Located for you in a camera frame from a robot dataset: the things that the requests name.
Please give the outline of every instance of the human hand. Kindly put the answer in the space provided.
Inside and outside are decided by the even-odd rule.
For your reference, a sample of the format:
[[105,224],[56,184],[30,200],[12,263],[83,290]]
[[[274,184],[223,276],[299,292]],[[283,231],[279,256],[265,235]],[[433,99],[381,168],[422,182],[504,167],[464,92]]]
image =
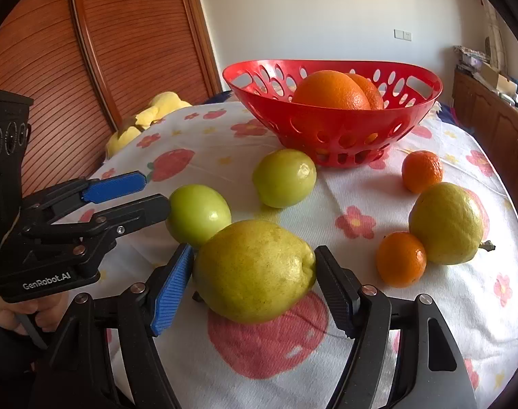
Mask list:
[[44,332],[54,332],[67,307],[67,292],[36,298],[20,303],[6,303],[0,297],[0,326],[17,334],[27,335],[15,314],[34,314],[36,324]]

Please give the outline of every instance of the green fruit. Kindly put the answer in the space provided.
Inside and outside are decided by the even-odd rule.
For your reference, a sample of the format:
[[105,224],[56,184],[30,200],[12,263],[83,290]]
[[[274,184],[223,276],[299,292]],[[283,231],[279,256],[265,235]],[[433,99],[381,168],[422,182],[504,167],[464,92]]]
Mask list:
[[408,228],[426,250],[427,261],[460,264],[471,260],[483,237],[480,209],[452,183],[438,183],[420,194],[408,216]]
[[315,165],[299,150],[277,150],[255,168],[253,184],[261,201],[271,208],[296,205],[314,189]]
[[201,184],[178,187],[170,195],[166,227],[179,243],[200,247],[230,225],[231,210],[219,192]]
[[285,313],[313,286],[315,255],[289,230],[248,219],[201,247],[193,278],[211,310],[238,323],[262,323]]

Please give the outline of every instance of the yellow plush toy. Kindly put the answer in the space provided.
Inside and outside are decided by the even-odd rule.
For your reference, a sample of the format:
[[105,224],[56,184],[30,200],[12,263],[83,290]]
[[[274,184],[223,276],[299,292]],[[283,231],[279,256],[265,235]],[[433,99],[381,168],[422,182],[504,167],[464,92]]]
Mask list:
[[175,92],[162,92],[156,95],[149,103],[149,107],[139,114],[127,118],[120,130],[111,135],[105,145],[107,159],[113,157],[135,137],[151,126],[154,121],[160,120],[173,111],[190,106],[186,101],[179,99]]

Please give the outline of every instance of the small orange fruit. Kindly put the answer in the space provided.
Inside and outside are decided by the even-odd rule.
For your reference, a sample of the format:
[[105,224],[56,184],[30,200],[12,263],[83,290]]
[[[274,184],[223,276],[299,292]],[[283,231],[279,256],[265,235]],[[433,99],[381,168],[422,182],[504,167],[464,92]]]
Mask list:
[[426,269],[426,250],[409,232],[391,233],[378,246],[376,268],[387,285],[410,286]]
[[380,95],[380,92],[372,81],[369,81],[365,77],[362,77],[356,73],[347,73],[346,75],[355,81],[361,88],[369,100],[371,109],[379,110],[384,108],[384,100],[382,99],[382,95]]
[[337,109],[371,108],[358,84],[337,71],[317,71],[308,75],[296,87],[293,103]]
[[401,175],[409,191],[421,194],[428,187],[443,181],[443,165],[433,152],[417,150],[405,157]]

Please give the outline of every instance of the white tablecloth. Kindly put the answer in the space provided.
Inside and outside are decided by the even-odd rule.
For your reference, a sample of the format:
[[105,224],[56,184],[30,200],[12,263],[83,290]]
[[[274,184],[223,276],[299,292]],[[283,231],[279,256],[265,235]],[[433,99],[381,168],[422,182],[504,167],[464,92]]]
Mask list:
[[[251,174],[277,138],[241,103],[178,110],[145,131],[96,172],[105,178],[133,170],[148,176],[143,192],[103,205],[88,205],[65,221],[87,221],[98,211],[157,192],[199,183],[219,191],[233,220],[265,218],[308,241],[328,245],[359,280],[387,295],[414,299],[430,294],[440,307],[465,359],[480,409],[486,408],[518,367],[518,218],[499,176],[475,140],[441,122],[434,109],[412,133],[369,165],[318,168],[312,194],[276,211],[262,207]],[[427,149],[441,157],[444,180],[471,190],[482,204],[485,237],[497,246],[466,264],[430,264],[406,289],[387,287],[374,254],[382,238],[407,229],[416,195],[401,182],[408,152]],[[165,264],[177,247],[163,223],[119,238],[101,264],[101,280],[85,289],[94,297],[119,294]],[[72,296],[80,290],[72,291]],[[166,374],[183,408],[322,408],[331,397],[352,340],[336,329],[321,291],[263,325],[228,322],[191,299],[190,282],[170,329],[156,339]],[[385,404],[398,333],[390,334],[385,370],[373,407]],[[110,342],[115,380],[130,396],[116,331]]]

